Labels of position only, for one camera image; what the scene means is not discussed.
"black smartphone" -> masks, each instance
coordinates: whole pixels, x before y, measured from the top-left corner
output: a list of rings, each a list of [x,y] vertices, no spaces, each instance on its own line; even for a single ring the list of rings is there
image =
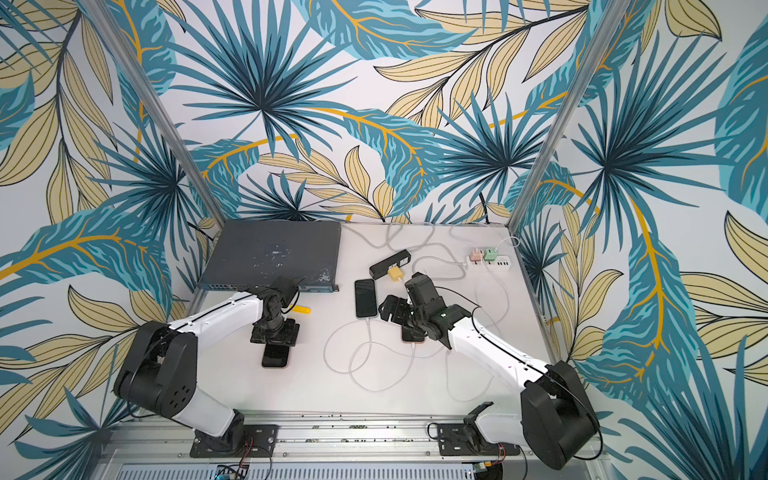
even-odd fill
[[[370,278],[355,282],[355,312],[360,319],[379,315],[376,283]]]

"white table surface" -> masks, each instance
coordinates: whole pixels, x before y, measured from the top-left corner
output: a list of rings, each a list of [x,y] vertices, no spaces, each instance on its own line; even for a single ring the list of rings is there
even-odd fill
[[[384,225],[354,224],[353,228],[374,244],[384,243]],[[429,226],[406,225],[392,241],[392,246],[400,250],[419,245],[430,230]],[[508,235],[504,227],[480,226],[456,227],[453,234],[479,247],[493,247]],[[472,249],[451,238],[449,227],[444,226],[436,227],[430,242],[445,244],[459,260]],[[499,247],[499,253],[508,254],[512,260],[508,272],[497,273],[509,295],[509,312],[498,322],[502,338],[535,358],[549,361],[522,270],[508,241]],[[288,366],[284,369],[262,368],[264,346],[250,342],[252,327],[247,326],[201,353],[197,367],[198,386],[226,405],[244,410],[464,415],[485,401],[506,404],[511,408],[518,405],[519,395],[512,395],[495,379],[481,398],[471,402],[451,399],[445,390],[446,348],[429,338],[417,345],[416,356],[427,356],[437,350],[441,352],[431,358],[416,358],[407,377],[384,392],[367,392],[355,385],[348,375],[334,373],[326,367],[323,347],[338,327],[354,322],[339,331],[328,345],[328,361],[337,370],[346,371],[350,356],[361,343],[368,340],[365,320],[357,320],[355,317],[353,284],[355,280],[370,278],[369,266],[391,254],[386,248],[372,248],[343,228],[336,271],[339,292],[301,294],[299,305],[311,308],[312,312],[291,315],[301,325],[301,330],[296,346],[291,349]],[[416,259],[428,255],[450,260],[442,247],[424,247],[412,253],[412,262],[403,267],[405,280],[413,273],[412,265]],[[418,268],[432,277],[460,275],[458,267],[435,260],[423,260],[419,262]],[[485,325],[490,320],[482,310],[487,310],[493,319],[498,319],[505,310],[502,287],[485,271],[468,273],[463,280],[436,280],[435,285],[447,286],[483,305],[475,318]],[[472,305],[461,297],[445,290],[439,292],[447,305],[458,303],[472,310]],[[407,297],[401,283],[394,283],[388,276],[384,276],[376,281],[378,302],[381,303],[388,294]],[[201,310],[230,295],[223,291],[209,292]],[[358,382],[367,388],[381,389],[395,382],[408,368],[411,346],[401,341],[399,326],[378,319],[370,320],[370,324],[373,341],[384,343],[404,354],[396,355],[374,345],[367,363],[354,373]],[[364,346],[360,350],[355,366],[365,358],[367,349]],[[451,393],[457,399],[470,399],[478,395],[491,378],[477,363],[458,353],[448,357],[448,376]]]

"metal bracket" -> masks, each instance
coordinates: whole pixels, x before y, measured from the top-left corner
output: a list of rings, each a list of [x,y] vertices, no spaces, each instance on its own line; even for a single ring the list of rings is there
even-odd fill
[[[246,443],[250,444],[250,440],[253,439],[253,448],[247,455],[247,458],[266,458],[271,457],[275,444],[277,443],[277,430],[280,427],[278,425],[244,425],[243,437],[246,439]],[[234,458],[241,456],[244,450],[239,452],[216,452],[214,450],[207,449],[200,438],[195,437],[192,443],[192,449],[190,450],[191,458]]]

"tropical leaf wallpaper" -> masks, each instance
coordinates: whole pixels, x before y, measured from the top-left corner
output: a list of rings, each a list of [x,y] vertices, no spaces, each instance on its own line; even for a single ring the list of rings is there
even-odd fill
[[[105,1],[226,217],[396,223],[511,216],[608,5]],[[625,478],[766,477],[766,15],[631,0],[523,216]],[[75,0],[0,2],[0,59],[0,458],[87,478],[217,228]]]
[[[656,0],[635,26],[639,4],[520,251],[618,478],[768,478],[768,5]]]

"power strip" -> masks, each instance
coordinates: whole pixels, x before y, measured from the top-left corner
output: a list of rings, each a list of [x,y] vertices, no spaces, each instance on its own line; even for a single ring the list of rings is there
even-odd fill
[[[464,261],[467,267],[467,273],[482,273],[488,271],[507,272],[511,266],[511,261],[507,255],[499,255],[496,257],[496,260],[493,260],[492,262],[487,262],[485,260],[482,262],[473,262],[469,259],[469,256],[466,256]]]

